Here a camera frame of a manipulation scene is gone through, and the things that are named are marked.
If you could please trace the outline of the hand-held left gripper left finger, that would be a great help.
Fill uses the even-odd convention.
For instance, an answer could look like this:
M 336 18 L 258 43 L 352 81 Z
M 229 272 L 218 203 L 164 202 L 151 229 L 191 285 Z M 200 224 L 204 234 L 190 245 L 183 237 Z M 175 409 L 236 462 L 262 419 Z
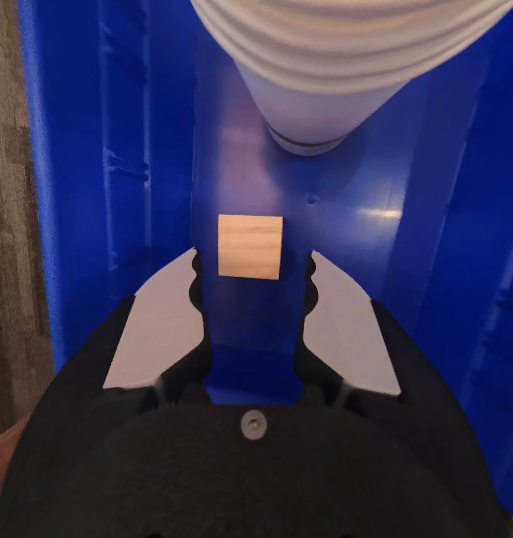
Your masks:
M 175 402 L 207 377 L 212 348 L 202 279 L 200 252 L 190 248 L 138 289 L 104 389 L 159 387 Z

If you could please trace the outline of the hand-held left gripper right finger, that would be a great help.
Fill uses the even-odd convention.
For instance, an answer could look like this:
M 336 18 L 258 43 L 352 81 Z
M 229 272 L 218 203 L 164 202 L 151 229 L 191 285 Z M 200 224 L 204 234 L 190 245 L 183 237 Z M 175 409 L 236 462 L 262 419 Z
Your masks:
M 397 398 L 401 388 L 371 298 L 318 251 L 308 254 L 294 371 L 343 407 L 354 392 Z

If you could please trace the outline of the blue plastic bin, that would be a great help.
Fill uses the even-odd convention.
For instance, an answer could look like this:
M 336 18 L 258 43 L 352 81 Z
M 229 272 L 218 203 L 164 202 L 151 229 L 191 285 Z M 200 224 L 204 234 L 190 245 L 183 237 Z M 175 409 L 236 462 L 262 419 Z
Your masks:
M 194 246 L 213 395 L 293 400 L 307 255 L 437 367 L 513 514 L 513 9 L 339 146 L 271 138 L 190 1 L 18 1 L 55 372 Z M 283 217 L 280 277 L 218 275 L 220 214 Z

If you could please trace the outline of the wooden cube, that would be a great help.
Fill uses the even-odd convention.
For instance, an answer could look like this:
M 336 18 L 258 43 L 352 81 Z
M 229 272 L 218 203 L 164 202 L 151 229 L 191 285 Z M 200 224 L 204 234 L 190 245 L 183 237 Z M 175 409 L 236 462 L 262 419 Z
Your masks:
M 218 275 L 278 280 L 283 217 L 220 214 Z

